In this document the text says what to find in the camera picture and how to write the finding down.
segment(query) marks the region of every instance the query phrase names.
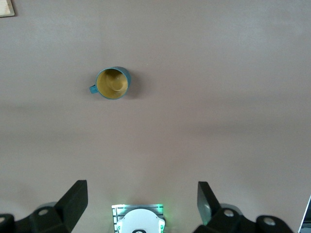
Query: white dome device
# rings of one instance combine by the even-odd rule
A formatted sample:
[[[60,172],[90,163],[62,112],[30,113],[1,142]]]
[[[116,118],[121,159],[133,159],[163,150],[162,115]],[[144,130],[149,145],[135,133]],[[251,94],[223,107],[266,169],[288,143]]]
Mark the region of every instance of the white dome device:
[[[163,205],[113,205],[115,233],[163,233]]]

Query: wooden block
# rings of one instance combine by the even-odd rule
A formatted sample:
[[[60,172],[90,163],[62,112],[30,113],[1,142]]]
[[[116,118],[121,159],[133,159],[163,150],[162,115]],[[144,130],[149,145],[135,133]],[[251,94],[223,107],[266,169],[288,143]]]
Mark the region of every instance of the wooden block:
[[[0,0],[0,17],[15,15],[11,0]]]

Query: mug handle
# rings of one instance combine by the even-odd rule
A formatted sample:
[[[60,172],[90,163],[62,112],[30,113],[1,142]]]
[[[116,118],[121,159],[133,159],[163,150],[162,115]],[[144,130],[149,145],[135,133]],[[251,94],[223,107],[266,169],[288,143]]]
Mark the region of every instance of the mug handle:
[[[97,88],[96,88],[96,86],[94,85],[94,86],[91,86],[90,88],[89,88],[89,90],[90,90],[90,92],[92,93],[92,94],[94,94],[94,93],[97,93],[98,92],[98,90],[97,90]]]

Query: mug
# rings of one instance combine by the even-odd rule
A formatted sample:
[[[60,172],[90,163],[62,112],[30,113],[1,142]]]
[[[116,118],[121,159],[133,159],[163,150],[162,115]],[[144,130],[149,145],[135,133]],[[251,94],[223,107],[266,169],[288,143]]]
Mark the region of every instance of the mug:
[[[103,69],[96,77],[95,85],[89,90],[92,94],[99,92],[109,100],[117,100],[124,96],[131,84],[131,75],[123,67]]]

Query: mug rim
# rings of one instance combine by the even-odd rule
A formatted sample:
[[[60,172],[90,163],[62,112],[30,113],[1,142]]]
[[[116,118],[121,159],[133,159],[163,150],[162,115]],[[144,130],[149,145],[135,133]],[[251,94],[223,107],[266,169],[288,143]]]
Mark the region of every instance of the mug rim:
[[[98,93],[101,94],[101,96],[105,97],[105,98],[108,99],[108,100],[118,100],[118,99],[122,98],[122,97],[127,93],[127,90],[128,90],[128,88],[129,88],[128,77],[123,73],[123,71],[119,70],[119,68],[123,68],[123,67],[108,67],[108,68],[105,68],[105,69],[99,71],[99,73],[98,73],[97,76],[96,76],[95,86],[96,86],[97,91],[98,91],[98,88],[97,88],[97,79],[98,79],[98,76],[99,76],[102,72],[104,72],[105,70],[107,70],[107,69],[114,69],[114,70],[117,70],[117,71],[119,71],[121,74],[123,74],[123,75],[126,77],[127,89],[126,89],[125,93],[124,93],[123,95],[121,95],[120,97],[115,98],[115,99],[112,99],[112,98],[109,98],[109,97],[104,96],[102,93],[100,93],[100,92],[98,91]]]

